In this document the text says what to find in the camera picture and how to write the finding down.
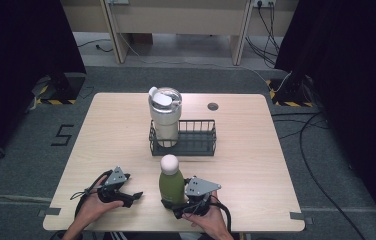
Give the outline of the green bottle with white cap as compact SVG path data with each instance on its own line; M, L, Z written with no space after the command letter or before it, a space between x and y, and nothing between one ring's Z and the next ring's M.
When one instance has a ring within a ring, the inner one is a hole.
M161 200L165 199L173 203L183 203L184 177L179 169L177 157L171 154L163 156L160 161L160 167L159 190Z

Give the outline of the black wire basket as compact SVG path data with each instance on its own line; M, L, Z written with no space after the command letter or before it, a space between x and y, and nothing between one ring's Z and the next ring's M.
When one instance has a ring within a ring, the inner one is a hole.
M216 149L214 120L180 120L177 139L159 139L154 121L150 122L150 151L153 156L213 156Z

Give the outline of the person's right hand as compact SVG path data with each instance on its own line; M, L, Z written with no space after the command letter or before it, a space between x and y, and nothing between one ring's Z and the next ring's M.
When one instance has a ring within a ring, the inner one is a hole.
M227 230L221 210L217 206L211 206L204 216L184 214L182 218L189 221L192 227L200 227L207 235L214 231Z

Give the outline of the beige wooden desk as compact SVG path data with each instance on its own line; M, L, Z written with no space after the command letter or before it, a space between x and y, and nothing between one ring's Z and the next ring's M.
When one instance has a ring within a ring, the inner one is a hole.
M299 0L255 8L253 0L60 0L74 32L107 32L123 64L131 34L194 34L229 38L232 63L241 63L245 38L286 34Z

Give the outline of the person's left hand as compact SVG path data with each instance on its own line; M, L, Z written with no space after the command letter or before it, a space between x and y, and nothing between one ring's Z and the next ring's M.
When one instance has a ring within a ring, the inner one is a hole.
M110 210L122 207L122 201L102 202L97 194L97 189L93 188L86 197L74 219L73 225L79 229L85 229L88 225L98 220L103 214Z

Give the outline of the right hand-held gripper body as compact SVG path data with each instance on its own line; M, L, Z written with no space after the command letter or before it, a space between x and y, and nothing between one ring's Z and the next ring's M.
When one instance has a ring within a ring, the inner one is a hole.
M218 183L210 182L196 176L191 177L188 186L185 186L185 196L188 198L182 214L175 214L177 219L181 219L184 214L194 214L204 216L210 209L211 196L213 191L221 188Z

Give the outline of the black curtain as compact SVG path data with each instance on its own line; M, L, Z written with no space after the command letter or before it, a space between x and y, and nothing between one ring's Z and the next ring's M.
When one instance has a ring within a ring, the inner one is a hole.
M38 80L84 71L60 0L0 0L0 147Z
M376 0L298 0L276 66L312 78L376 203Z

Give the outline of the white wall socket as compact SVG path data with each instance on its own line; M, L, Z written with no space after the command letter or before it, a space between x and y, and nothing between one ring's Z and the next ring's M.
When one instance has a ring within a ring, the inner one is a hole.
M253 0L253 7L255 8L273 8L276 5L276 0Z

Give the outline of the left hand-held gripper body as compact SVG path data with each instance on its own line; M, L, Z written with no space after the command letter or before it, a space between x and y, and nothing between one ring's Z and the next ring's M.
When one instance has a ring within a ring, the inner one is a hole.
M101 181L97 190L99 199L103 203L122 201L127 199L126 194L120 191L120 188L129 178L129 174L124 174L122 169L117 166L114 170L105 172L106 178Z

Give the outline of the grey tape strip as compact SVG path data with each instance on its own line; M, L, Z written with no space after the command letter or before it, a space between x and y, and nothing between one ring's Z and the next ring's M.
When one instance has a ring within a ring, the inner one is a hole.
M313 225L314 221L313 218L305 216L303 213L300 212L290 212L290 219L292 220L303 220L306 225Z
M47 209L41 209L38 211L37 216L38 217L45 217L45 216L57 216L60 214L61 208L47 208Z

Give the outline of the black stand base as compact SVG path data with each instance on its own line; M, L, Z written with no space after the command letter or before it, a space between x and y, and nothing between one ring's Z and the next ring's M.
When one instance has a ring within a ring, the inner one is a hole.
M312 107L305 79L291 81L289 77L287 74L282 79L273 78L266 81L272 103L277 106Z
M41 85L35 96L37 104L68 105L74 104L85 82L84 73L61 73L57 76L46 75L38 83Z

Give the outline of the person's dark striped pants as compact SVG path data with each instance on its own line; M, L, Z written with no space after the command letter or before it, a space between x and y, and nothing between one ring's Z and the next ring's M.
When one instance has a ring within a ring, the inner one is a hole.
M102 240L213 240L201 233L106 232Z

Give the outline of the steel tumbler with white lid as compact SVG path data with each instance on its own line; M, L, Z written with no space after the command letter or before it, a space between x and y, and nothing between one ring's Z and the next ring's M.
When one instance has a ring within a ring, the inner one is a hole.
M151 87L148 94L158 144L166 148L173 147L178 141L182 96L176 89L169 87Z

